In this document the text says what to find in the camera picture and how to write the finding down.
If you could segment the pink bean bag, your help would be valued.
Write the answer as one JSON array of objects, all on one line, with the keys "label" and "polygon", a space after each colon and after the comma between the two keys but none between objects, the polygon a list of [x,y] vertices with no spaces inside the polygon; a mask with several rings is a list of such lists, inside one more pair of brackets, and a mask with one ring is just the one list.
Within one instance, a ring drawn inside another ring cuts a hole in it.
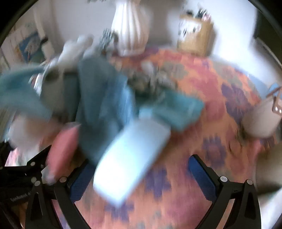
[{"label": "pink bean bag", "polygon": [[59,179],[70,167],[78,148],[79,128],[79,123],[68,123],[54,139],[46,159],[52,178]]}]

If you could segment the light blue paper bag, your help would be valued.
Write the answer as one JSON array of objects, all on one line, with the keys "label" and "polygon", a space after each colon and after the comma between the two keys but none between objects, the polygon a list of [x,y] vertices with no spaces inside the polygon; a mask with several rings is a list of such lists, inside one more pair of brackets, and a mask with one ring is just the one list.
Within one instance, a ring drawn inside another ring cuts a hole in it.
[{"label": "light blue paper bag", "polygon": [[105,150],[93,179],[93,189],[118,208],[142,181],[171,136],[168,124],[137,118],[126,125]]}]

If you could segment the teal blue towel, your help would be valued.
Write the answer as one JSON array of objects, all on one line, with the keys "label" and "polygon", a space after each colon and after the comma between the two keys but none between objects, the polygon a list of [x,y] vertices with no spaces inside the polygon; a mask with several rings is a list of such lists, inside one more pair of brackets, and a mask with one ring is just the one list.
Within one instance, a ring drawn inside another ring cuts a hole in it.
[{"label": "teal blue towel", "polygon": [[201,100],[175,90],[138,93],[124,74],[100,57],[81,60],[77,72],[62,79],[44,78],[38,94],[29,80],[49,71],[47,67],[29,65],[2,74],[1,107],[42,120],[63,114],[80,123],[79,145],[93,164],[141,111],[182,131],[200,118],[205,106]]}]

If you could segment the white plush toy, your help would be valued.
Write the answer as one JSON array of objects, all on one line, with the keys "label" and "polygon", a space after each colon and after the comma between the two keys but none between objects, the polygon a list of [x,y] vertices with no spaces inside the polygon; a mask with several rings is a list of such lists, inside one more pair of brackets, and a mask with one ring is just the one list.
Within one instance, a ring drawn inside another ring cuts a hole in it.
[{"label": "white plush toy", "polygon": [[37,94],[41,94],[42,85],[47,78],[46,75],[51,70],[58,70],[59,73],[74,72],[85,51],[91,48],[93,41],[93,35],[80,35],[76,40],[68,40],[64,44],[61,54],[53,58],[48,64],[45,64],[44,72],[39,73],[36,77],[34,89]]}]

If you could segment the stack of books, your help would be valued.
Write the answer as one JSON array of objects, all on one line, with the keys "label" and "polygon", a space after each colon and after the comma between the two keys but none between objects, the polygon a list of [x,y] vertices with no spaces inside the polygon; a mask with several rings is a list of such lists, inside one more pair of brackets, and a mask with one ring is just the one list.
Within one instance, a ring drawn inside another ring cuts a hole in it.
[{"label": "stack of books", "polygon": [[46,60],[35,22],[12,31],[1,45],[1,72],[22,63],[43,63]]}]

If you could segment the checkered ribbon ornament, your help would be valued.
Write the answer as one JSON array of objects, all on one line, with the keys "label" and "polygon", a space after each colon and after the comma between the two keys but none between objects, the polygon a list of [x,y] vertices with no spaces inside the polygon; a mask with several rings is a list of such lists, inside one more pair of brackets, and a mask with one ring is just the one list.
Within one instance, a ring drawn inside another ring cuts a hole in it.
[{"label": "checkered ribbon ornament", "polygon": [[107,55],[107,48],[109,47],[111,42],[118,42],[118,34],[113,30],[104,29],[98,44],[98,50],[101,55]]}]

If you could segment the white ribbed vase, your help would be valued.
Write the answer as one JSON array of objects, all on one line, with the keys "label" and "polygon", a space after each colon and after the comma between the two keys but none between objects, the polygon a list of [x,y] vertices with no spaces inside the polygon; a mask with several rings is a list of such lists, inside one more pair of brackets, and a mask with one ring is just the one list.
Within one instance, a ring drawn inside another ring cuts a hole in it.
[{"label": "white ribbed vase", "polygon": [[140,1],[115,1],[111,29],[118,35],[119,56],[135,56],[145,51],[150,28],[140,9]]}]

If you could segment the cardboard pen holder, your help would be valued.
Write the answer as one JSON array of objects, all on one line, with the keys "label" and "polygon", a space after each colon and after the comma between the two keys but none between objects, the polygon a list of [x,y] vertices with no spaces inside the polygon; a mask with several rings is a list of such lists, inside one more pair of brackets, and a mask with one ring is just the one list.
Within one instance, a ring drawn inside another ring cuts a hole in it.
[{"label": "cardboard pen holder", "polygon": [[200,8],[195,16],[188,11],[180,15],[177,50],[206,56],[212,29],[213,22],[205,9]]}]

